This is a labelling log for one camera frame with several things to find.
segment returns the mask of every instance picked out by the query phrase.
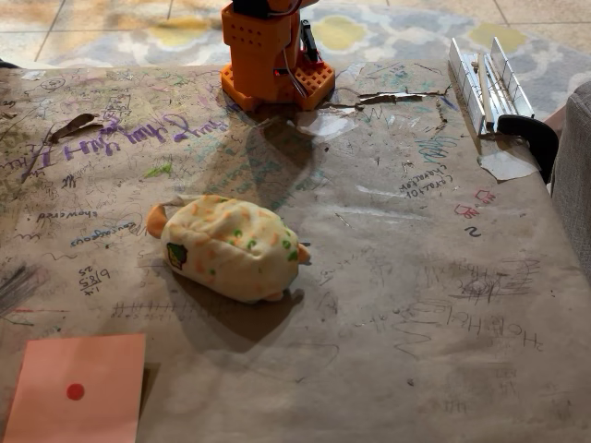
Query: metal bracket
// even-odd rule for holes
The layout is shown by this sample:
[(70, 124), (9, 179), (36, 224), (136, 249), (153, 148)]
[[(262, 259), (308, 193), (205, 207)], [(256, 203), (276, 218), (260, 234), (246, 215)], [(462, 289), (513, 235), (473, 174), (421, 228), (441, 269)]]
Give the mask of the metal bracket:
[(460, 53), (457, 42), (452, 39), (450, 64), (476, 133), (484, 135), (489, 131), (496, 132), (501, 115), (522, 115), (533, 118), (534, 110), (525, 97), (524, 90), (496, 37), (492, 42), (490, 54), (484, 54), (484, 61), (490, 108), (493, 114), (493, 125), (489, 129), (485, 125), (480, 80), (474, 69), (478, 63), (478, 54)]

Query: stuffed animal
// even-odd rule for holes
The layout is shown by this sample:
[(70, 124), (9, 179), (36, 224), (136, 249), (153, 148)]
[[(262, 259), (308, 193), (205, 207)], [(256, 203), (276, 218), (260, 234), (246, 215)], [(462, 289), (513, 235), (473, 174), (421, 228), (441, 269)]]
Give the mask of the stuffed animal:
[(151, 209), (150, 235), (160, 238), (164, 259), (177, 272), (240, 302), (278, 301), (309, 260), (297, 235), (254, 203), (207, 195), (179, 197), (185, 205), (170, 220), (164, 205)]

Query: green spot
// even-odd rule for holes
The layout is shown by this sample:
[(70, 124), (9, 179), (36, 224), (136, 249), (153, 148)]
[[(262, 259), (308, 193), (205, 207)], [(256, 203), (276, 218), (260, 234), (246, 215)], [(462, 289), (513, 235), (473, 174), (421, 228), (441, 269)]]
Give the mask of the green spot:
[(162, 166), (157, 166), (155, 168), (151, 168), (148, 171), (146, 171), (146, 173), (144, 174), (144, 178), (157, 177), (160, 174), (170, 175), (170, 173), (172, 171), (173, 171), (173, 164), (170, 162), (167, 162), (167, 163), (163, 164)]

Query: pink sticky note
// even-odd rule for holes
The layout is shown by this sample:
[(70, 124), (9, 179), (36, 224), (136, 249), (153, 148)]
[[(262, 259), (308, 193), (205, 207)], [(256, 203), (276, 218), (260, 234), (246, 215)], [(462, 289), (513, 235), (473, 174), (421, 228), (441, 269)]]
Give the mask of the pink sticky note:
[(133, 443), (143, 334), (27, 343), (4, 443)]

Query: red drawing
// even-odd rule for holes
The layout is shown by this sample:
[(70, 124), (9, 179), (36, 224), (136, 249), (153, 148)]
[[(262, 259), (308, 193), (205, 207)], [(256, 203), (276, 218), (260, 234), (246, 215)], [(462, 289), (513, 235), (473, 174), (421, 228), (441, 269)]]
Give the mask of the red drawing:
[(480, 201), (487, 205), (496, 198), (495, 196), (490, 194), (489, 191), (485, 191), (483, 189), (480, 189), (478, 192), (476, 192), (474, 197), (478, 198)]
[(455, 213), (458, 215), (463, 215), (467, 219), (471, 219), (472, 217), (476, 217), (479, 214), (477, 210), (474, 208), (470, 208), (468, 206), (458, 205), (455, 207)]

